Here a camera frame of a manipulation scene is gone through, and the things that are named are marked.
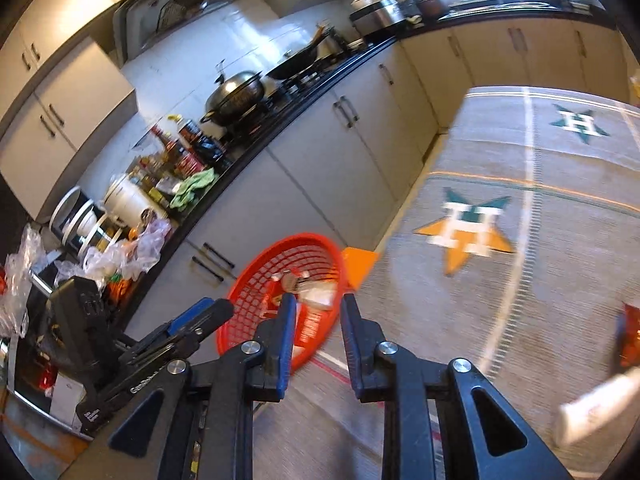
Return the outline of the white spray bottle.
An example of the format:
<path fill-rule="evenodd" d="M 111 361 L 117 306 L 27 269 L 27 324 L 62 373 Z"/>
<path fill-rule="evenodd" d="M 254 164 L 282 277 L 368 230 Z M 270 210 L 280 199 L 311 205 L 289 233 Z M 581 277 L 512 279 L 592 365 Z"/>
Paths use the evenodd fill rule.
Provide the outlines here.
<path fill-rule="evenodd" d="M 639 367 L 617 374 L 578 399 L 561 404 L 553 441 L 557 446 L 585 439 L 626 410 L 639 392 Z"/>

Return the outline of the red snack package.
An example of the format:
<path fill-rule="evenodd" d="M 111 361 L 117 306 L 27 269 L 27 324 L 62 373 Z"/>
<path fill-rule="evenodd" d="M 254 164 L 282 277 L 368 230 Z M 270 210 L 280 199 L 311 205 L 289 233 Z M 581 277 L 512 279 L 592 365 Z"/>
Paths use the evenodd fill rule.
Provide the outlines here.
<path fill-rule="evenodd" d="M 639 308 L 624 304 L 616 325 L 616 364 L 622 370 L 639 365 L 640 360 Z"/>

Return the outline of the red plastic mesh basket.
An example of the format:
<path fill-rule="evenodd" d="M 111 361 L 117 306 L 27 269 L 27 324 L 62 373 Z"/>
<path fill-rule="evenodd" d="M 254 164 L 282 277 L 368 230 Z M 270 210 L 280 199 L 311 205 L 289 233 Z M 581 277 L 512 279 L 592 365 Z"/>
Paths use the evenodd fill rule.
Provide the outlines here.
<path fill-rule="evenodd" d="M 308 271 L 313 278 L 337 282 L 332 308 L 308 308 L 295 299 L 295 330 L 291 370 L 298 370 L 319 350 L 340 314 L 347 276 L 338 247 L 327 237 L 300 233 L 279 240 L 261 252 L 240 274 L 228 293 L 234 305 L 231 320 L 216 331 L 219 354 L 252 338 L 258 324 L 278 314 L 285 292 L 280 283 L 285 271 Z"/>

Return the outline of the clear plastic bag on counter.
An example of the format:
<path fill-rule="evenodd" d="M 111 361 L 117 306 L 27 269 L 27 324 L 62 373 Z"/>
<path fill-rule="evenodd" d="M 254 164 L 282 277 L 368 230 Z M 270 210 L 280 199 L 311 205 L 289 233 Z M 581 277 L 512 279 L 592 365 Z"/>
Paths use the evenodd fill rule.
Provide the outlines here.
<path fill-rule="evenodd" d="M 135 240 L 120 240 L 104 252 L 90 248 L 82 262 L 82 276 L 96 282 L 107 282 L 114 275 L 137 281 L 160 262 L 160 252 L 171 230 L 168 219 L 157 219 Z"/>

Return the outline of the green cloth rag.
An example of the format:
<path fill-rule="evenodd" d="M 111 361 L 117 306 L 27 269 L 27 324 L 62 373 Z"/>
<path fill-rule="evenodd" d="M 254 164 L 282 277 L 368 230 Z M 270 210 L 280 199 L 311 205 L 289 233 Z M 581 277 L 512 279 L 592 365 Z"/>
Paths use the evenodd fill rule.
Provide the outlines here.
<path fill-rule="evenodd" d="M 210 188 L 218 179 L 213 169 L 206 169 L 187 177 L 182 181 L 174 197 L 169 203 L 169 208 L 176 211 L 184 211 L 189 208 L 202 194 Z"/>

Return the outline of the white electric cooker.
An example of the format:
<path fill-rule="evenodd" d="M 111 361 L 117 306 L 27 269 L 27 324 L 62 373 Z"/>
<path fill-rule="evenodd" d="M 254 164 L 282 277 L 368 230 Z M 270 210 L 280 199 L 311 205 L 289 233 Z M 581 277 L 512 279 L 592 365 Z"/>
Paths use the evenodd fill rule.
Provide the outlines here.
<path fill-rule="evenodd" d="M 156 211 L 153 201 L 129 179 L 128 174 L 115 176 L 103 197 L 104 208 L 126 226 L 135 228 L 149 211 Z"/>

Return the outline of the red label sauce bottle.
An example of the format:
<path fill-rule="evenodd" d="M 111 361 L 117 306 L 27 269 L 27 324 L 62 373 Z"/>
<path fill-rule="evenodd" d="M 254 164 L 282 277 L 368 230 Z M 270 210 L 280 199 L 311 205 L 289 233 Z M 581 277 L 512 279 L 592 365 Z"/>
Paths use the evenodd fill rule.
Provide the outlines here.
<path fill-rule="evenodd" d="M 186 179 L 206 169 L 205 165 L 191 151 L 158 125 L 152 126 L 150 131 L 162 142 L 168 160 L 174 165 L 178 177 Z"/>

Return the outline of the dark soy sauce bottle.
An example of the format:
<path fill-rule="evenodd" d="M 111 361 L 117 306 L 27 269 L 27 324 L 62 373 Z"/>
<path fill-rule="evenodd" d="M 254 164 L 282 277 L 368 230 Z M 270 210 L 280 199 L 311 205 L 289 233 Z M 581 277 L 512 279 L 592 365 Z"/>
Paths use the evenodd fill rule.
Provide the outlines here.
<path fill-rule="evenodd" d="M 176 124 L 178 133 L 190 145 L 192 151 L 217 174 L 223 174 L 231 166 L 222 144 L 216 138 L 208 136 L 192 119 L 179 114 L 168 115 L 167 119 Z"/>

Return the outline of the steel wok with lid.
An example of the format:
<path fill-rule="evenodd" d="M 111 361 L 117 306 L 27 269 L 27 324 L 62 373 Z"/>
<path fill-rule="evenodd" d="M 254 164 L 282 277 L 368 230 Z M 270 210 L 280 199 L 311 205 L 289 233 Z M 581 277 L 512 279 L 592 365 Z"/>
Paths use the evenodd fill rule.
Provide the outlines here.
<path fill-rule="evenodd" d="M 200 123 L 213 122 L 219 127 L 228 127 L 238 122 L 249 110 L 262 102 L 265 87 L 259 72 L 242 70 L 232 77 L 224 74 L 224 60 L 216 65 L 218 87 L 205 103 L 205 114 Z"/>

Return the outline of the black frying pan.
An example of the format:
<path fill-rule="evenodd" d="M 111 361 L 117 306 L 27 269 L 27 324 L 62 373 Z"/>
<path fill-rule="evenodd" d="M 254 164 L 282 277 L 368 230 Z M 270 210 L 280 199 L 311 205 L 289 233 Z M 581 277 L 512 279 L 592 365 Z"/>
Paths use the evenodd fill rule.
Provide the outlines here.
<path fill-rule="evenodd" d="M 274 66 L 272 70 L 266 73 L 266 76 L 273 80 L 282 81 L 293 78 L 303 70 L 306 70 L 316 62 L 318 47 L 329 36 L 332 29 L 332 26 L 319 26 L 309 44 L 285 58 L 277 66 Z"/>

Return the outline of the range hood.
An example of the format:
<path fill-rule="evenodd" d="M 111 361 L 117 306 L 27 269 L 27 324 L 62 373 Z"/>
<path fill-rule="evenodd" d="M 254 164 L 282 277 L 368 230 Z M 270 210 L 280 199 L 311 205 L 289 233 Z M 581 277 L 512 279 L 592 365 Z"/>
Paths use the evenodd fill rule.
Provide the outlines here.
<path fill-rule="evenodd" d="M 118 62 L 126 64 L 176 30 L 234 0 L 124 0 L 113 16 Z"/>

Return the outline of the silver rice cooker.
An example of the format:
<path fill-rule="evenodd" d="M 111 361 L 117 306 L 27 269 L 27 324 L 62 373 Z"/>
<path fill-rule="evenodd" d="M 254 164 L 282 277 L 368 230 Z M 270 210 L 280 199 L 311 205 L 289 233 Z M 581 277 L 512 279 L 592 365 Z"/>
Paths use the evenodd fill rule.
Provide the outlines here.
<path fill-rule="evenodd" d="M 349 15 L 349 21 L 361 36 L 367 37 L 405 23 L 397 0 L 371 2 Z"/>

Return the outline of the dark cooking pot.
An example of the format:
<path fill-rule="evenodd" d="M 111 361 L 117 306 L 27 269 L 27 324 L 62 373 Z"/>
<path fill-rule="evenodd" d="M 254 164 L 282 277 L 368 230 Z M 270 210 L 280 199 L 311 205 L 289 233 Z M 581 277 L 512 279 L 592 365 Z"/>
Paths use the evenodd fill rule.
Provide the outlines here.
<path fill-rule="evenodd" d="M 445 0 L 412 0 L 424 22 L 437 21 L 449 13 Z"/>

